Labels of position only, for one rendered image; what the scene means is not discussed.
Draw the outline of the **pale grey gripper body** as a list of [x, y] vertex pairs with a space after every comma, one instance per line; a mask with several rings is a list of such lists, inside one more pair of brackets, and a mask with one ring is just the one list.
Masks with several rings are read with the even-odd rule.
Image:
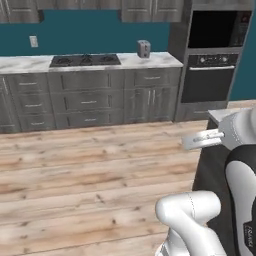
[[218, 129], [209, 129], [182, 138], [182, 145], [185, 150], [193, 150], [219, 145], [224, 133]]

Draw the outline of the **black built-in oven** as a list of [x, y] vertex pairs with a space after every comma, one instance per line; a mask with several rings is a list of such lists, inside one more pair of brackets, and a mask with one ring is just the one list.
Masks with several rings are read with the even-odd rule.
[[238, 54], [190, 55], [181, 102], [225, 101], [237, 60]]

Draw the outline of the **grey tall oven cabinet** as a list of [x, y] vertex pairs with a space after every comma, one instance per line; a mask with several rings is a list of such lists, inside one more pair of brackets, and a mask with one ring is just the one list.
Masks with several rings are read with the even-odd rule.
[[[189, 48], [190, 27], [194, 11], [251, 11], [252, 16], [242, 47], [230, 48]], [[170, 25], [168, 42], [168, 52], [183, 63], [180, 76], [179, 92], [175, 110], [175, 120], [177, 122], [189, 120], [203, 120], [208, 117], [208, 112], [215, 109], [225, 109], [228, 105], [239, 62], [242, 57], [245, 42], [249, 34], [249, 29], [255, 12], [255, 0], [191, 0], [191, 4], [186, 7], [182, 20]], [[238, 60], [225, 101], [182, 103], [184, 80], [187, 70], [188, 58], [190, 55], [204, 54], [238, 54]]]

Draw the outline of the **grey toaster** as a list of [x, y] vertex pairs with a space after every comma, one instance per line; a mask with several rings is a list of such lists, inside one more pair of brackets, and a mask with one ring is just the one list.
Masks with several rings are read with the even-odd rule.
[[149, 58], [151, 52], [151, 44], [147, 40], [137, 41], [137, 55], [140, 58]]

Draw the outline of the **black microwave oven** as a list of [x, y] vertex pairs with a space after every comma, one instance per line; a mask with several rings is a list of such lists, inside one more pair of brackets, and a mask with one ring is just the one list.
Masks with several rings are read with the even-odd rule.
[[194, 11], [188, 47], [242, 47], [251, 16], [251, 11]]

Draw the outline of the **grey base cupboard run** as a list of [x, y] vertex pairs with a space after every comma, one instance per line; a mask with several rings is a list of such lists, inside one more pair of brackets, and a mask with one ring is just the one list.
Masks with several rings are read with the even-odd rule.
[[151, 121], [174, 116], [179, 67], [0, 76], [0, 132]]

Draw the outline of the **black gas hob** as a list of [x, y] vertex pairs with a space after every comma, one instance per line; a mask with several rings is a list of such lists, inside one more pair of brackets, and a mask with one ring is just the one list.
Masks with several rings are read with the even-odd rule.
[[54, 56], [50, 67], [76, 67], [76, 66], [101, 66], [120, 65], [116, 54], [78, 54]]

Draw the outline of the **grey wall cupboard run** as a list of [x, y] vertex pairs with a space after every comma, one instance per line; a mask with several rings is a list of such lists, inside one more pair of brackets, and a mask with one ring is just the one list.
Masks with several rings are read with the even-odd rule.
[[0, 0], [1, 23], [40, 23], [45, 10], [117, 10], [125, 23], [180, 22], [191, 0]]

